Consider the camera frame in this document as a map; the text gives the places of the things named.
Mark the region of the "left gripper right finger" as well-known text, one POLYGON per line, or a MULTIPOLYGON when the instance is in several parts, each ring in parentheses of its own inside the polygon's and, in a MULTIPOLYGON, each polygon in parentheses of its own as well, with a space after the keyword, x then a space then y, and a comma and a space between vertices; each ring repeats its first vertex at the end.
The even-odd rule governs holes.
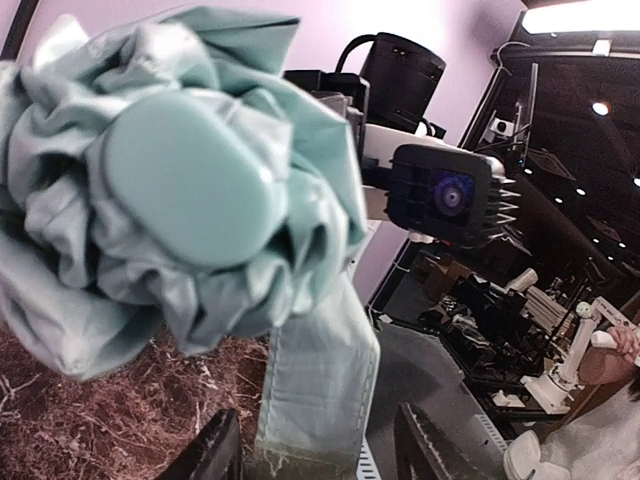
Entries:
POLYGON ((492 479, 473 465, 417 405, 398 405, 393 436, 399 480, 492 479))

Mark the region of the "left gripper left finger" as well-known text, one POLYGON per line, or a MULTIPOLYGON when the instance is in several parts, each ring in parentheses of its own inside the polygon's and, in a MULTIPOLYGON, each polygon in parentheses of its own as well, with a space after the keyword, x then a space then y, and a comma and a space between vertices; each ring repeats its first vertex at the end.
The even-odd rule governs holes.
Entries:
POLYGON ((219 410, 167 467, 167 480, 241 480, 243 456, 238 413, 219 410))

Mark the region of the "mint green folding umbrella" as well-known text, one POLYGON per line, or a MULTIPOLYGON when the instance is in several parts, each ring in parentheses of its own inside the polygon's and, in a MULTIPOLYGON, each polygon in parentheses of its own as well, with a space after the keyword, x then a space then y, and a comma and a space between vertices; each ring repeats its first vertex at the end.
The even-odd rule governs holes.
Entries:
POLYGON ((259 479, 352 479, 380 347, 348 120, 287 81, 295 17, 209 6, 1 64, 1 323, 86 380, 161 326, 187 355, 267 336, 259 479))

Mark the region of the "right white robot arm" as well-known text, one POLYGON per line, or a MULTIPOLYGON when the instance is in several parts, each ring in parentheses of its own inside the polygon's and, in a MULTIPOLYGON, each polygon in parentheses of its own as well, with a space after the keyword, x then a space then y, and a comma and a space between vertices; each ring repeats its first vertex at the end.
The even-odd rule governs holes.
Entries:
POLYGON ((370 123, 414 133, 446 69, 446 62, 404 37, 380 32, 351 40, 332 72, 288 70, 284 77, 308 92, 350 96, 370 123), (357 74, 343 70, 349 54, 371 45, 357 74))

